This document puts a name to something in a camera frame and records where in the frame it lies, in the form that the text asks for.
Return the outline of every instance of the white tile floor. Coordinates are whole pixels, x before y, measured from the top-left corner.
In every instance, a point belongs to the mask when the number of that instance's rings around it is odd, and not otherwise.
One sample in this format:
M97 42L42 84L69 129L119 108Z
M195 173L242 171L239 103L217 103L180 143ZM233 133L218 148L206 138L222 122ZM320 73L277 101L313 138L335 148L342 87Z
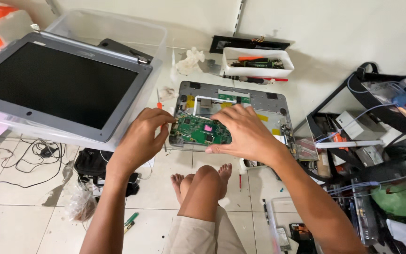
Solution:
M14 156L1 164L10 153L0 150L0 181L27 186L47 180L57 173L58 162L39 166L29 174L17 171L14 167L3 169L4 165L14 164L28 147L29 144L19 142L16 137L0 143L0 148L14 151ZM80 149L67 146L63 162L73 160ZM38 162L38 157L31 155L30 151L25 159L31 163ZM134 212L139 212L139 216L133 229L125 235L124 253L161 253L172 217L179 209L170 183L172 174L195 173L203 165L218 169L224 163L233 165L233 173L228 182L227 195L220 200L220 205L227 210L247 253L270 253L272 245L261 200L289 196L284 185L275 179L270 170L264 169L243 175L240 190L239 158L189 151L159 152L155 157L151 177L141 180L138 194L126 199L125 219ZM20 170L31 168L32 165L25 162L19 166ZM62 165L58 176L31 188L0 183L0 253L79 252L85 229L81 223L69 221L65 214L65 206L72 195L77 176L73 174L64 182L63 169ZM137 170L143 178L149 175L149 171L150 168ZM62 189L60 195L56 193L57 189ZM279 225L286 228L289 223L301 222L297 213L276 213L276 219Z

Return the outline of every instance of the white container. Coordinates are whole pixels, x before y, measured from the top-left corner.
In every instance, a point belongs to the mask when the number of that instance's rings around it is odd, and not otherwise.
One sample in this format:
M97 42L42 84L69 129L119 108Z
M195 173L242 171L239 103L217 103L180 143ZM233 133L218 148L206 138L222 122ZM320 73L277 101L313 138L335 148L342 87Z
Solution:
M236 59L240 56L262 56L264 58L277 58L283 62L283 66L285 67L285 69L282 70L253 67L231 67L231 64L233 62L237 62ZM290 61L288 53L284 50L224 48L222 61L225 75L229 76L286 78L294 70L294 65Z
M105 143L99 143L76 134L4 113L3 116L0 113L0 123L7 124L10 130L32 137L114 151L128 126L144 109L150 98L161 70L162 60L166 55L167 30L164 27L135 20L121 14L73 9L61 15L45 31L93 45L98 45L100 41L110 38L153 56L150 63L153 70L132 106L128 109L116 130L114 130L112 137Z

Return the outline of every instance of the left hand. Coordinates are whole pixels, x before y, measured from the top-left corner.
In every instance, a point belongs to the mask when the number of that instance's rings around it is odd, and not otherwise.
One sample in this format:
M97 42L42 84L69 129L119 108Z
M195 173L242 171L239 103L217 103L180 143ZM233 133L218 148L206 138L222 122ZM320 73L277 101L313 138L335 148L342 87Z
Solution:
M106 176L127 181L134 170L161 150L169 135L167 123L175 121L165 110L146 107L120 140L106 166ZM160 126L161 132L155 138L155 130Z

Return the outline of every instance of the black pen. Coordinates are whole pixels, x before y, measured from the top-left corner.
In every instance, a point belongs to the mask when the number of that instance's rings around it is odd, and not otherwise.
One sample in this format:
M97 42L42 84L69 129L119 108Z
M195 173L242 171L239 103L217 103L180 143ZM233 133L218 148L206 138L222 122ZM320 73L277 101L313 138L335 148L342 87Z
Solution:
M264 206L264 213L266 214L267 225L269 225L269 216L267 215L266 200L262 200L262 205Z

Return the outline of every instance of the green circuit board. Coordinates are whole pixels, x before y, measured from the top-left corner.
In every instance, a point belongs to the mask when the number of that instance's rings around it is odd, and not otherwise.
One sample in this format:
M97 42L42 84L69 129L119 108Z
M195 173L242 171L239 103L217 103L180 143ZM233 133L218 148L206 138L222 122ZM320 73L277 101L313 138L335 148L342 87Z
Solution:
M180 114L172 125L170 138L202 145L229 144L231 134L219 121L212 121L192 115Z

